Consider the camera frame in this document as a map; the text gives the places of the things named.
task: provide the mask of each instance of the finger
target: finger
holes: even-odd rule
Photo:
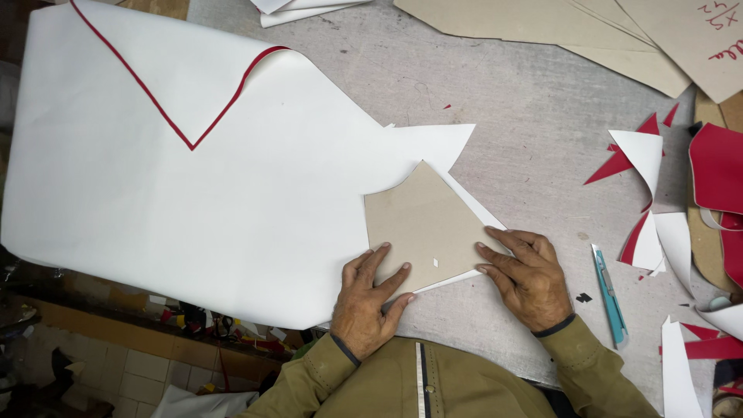
[[[513,281],[499,268],[492,264],[478,264],[477,271],[487,274],[488,277],[493,279],[493,283],[496,284],[496,287],[501,292],[502,300],[506,300],[511,294],[513,294],[515,287]]]
[[[511,277],[516,283],[521,283],[521,277],[528,275],[529,268],[509,255],[495,252],[482,242],[475,244],[475,249],[480,254],[480,257],[490,261],[491,264],[501,269],[501,271],[508,277]]]
[[[392,338],[395,335],[395,331],[398,330],[398,324],[400,323],[400,317],[403,316],[405,308],[410,302],[415,299],[412,293],[403,293],[392,302],[387,313],[384,315],[384,324],[382,324],[382,335]]]
[[[529,231],[511,231],[511,235],[531,245],[534,251],[547,261],[557,262],[557,253],[547,237]]]
[[[377,267],[382,263],[382,260],[389,253],[391,247],[389,242],[385,242],[369,258],[364,260],[361,267],[359,267],[357,278],[359,279],[358,282],[364,286],[364,289],[370,289],[372,287],[374,276],[377,273]]]
[[[359,267],[361,267],[373,252],[373,250],[366,250],[364,254],[361,254],[359,257],[354,258],[343,266],[343,273],[341,275],[343,277],[344,287],[348,287],[354,283]]]
[[[398,290],[398,287],[403,284],[409,275],[410,263],[404,263],[397,273],[393,274],[389,279],[384,280],[374,291],[379,294],[379,298],[384,302]]]
[[[542,256],[540,256],[534,248],[531,248],[531,245],[529,245],[528,242],[521,240],[510,232],[501,231],[492,226],[485,227],[485,232],[500,241],[505,248],[508,248],[513,252],[513,255],[515,255],[519,261],[527,266],[538,266],[544,261]]]

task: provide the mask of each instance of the sleeve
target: sleeve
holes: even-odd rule
[[[340,339],[325,334],[304,357],[285,363],[276,384],[233,418],[311,417],[356,370],[358,360],[346,351]]]
[[[537,333],[557,365],[557,378],[583,418],[660,418],[645,396],[621,373],[624,361],[593,335],[580,316]]]

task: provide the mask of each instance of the dark cuff trim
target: dark cuff trim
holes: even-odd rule
[[[343,351],[343,354],[348,357],[348,360],[351,360],[351,363],[353,363],[354,366],[359,367],[361,365],[361,361],[359,361],[359,359],[354,356],[354,354],[348,349],[348,347],[345,346],[340,338],[336,337],[333,334],[330,334],[330,338],[333,338],[335,344],[338,346],[338,348],[340,348],[341,351]]]
[[[532,334],[537,338],[544,338],[548,337],[549,335],[555,334],[559,331],[562,331],[565,329],[568,325],[572,324],[573,320],[575,319],[575,314],[571,313],[568,315],[567,318],[563,322],[560,322],[559,324],[555,325],[554,327],[547,328],[544,331],[538,331],[538,332],[532,332]]]

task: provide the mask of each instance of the v-shaped cut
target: v-shaped cut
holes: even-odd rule
[[[116,56],[116,58],[118,58],[119,61],[121,61],[121,63],[124,64],[124,66],[126,67],[126,69],[129,70],[129,73],[132,75],[132,77],[134,77],[134,80],[137,81],[137,84],[140,85],[140,87],[142,88],[142,90],[144,90],[144,92],[147,94],[147,96],[149,97],[149,99],[152,100],[152,103],[155,105],[155,107],[158,108],[158,110],[160,111],[160,114],[163,115],[163,118],[165,118],[165,121],[170,125],[171,128],[173,128],[173,130],[175,131],[175,133],[179,137],[181,137],[181,139],[183,140],[183,142],[186,143],[186,146],[189,147],[189,149],[192,150],[192,151],[194,149],[196,149],[196,147],[198,147],[198,145],[201,143],[201,141],[209,134],[209,132],[212,131],[212,129],[214,129],[214,126],[217,125],[217,123],[219,122],[219,120],[222,119],[222,116],[224,116],[224,114],[227,113],[227,110],[229,110],[230,107],[232,107],[232,104],[237,101],[237,98],[240,97],[240,93],[242,92],[242,88],[245,85],[245,80],[247,79],[247,76],[250,75],[250,72],[253,70],[253,67],[255,67],[256,64],[258,64],[261,60],[263,60],[268,54],[271,54],[271,53],[276,52],[276,51],[280,51],[282,49],[287,49],[287,50],[291,51],[290,48],[287,48],[285,46],[279,46],[279,45],[277,45],[277,46],[272,46],[271,48],[268,48],[265,51],[263,51],[260,54],[258,54],[258,56],[250,63],[250,66],[247,67],[247,70],[245,70],[245,74],[242,75],[242,80],[240,80],[240,84],[237,87],[237,91],[235,91],[235,94],[232,96],[232,98],[230,99],[230,101],[227,102],[227,105],[224,107],[224,109],[222,109],[222,111],[219,112],[219,115],[217,115],[217,118],[212,122],[211,125],[209,125],[209,127],[207,128],[207,130],[205,130],[204,133],[201,134],[201,136],[198,138],[198,140],[196,140],[196,142],[192,144],[191,141],[189,141],[188,138],[186,138],[186,136],[181,132],[181,130],[178,128],[178,126],[175,124],[175,122],[173,122],[170,119],[170,117],[168,116],[168,114],[165,113],[165,109],[163,109],[163,107],[160,106],[160,104],[158,103],[158,100],[155,99],[155,96],[152,95],[152,93],[150,92],[150,90],[147,88],[147,86],[145,86],[144,82],[139,78],[139,76],[137,76],[137,73],[134,72],[134,70],[126,62],[126,60],[124,59],[124,57],[122,57],[121,54],[119,54],[119,51],[117,51],[116,48],[114,48],[114,46],[111,45],[111,43],[90,23],[90,21],[88,21],[88,19],[82,14],[82,12],[80,11],[80,9],[77,8],[77,4],[75,4],[75,0],[70,0],[70,4],[72,4],[72,7],[74,7],[75,11],[80,16],[80,18],[82,19],[82,21],[85,22],[85,24],[93,31],[93,33],[95,33],[96,36],[98,36],[98,38],[101,41],[103,41],[104,44],[106,44],[106,46],[108,47],[108,49],[110,49],[111,52],[114,53],[114,55]]]

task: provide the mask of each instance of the hand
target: hand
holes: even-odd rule
[[[482,242],[475,245],[480,257],[492,264],[477,269],[498,286],[505,306],[532,332],[563,322],[571,313],[565,275],[555,249],[547,238],[534,232],[501,231],[485,227],[491,237],[511,250],[516,258],[496,253]]]
[[[382,315],[382,304],[410,274],[410,263],[405,263],[384,283],[372,287],[377,267],[389,249],[389,242],[385,242],[376,252],[368,250],[343,266],[343,286],[333,311],[330,333],[340,338],[359,361],[395,335],[403,310],[413,300],[412,293],[402,294]]]

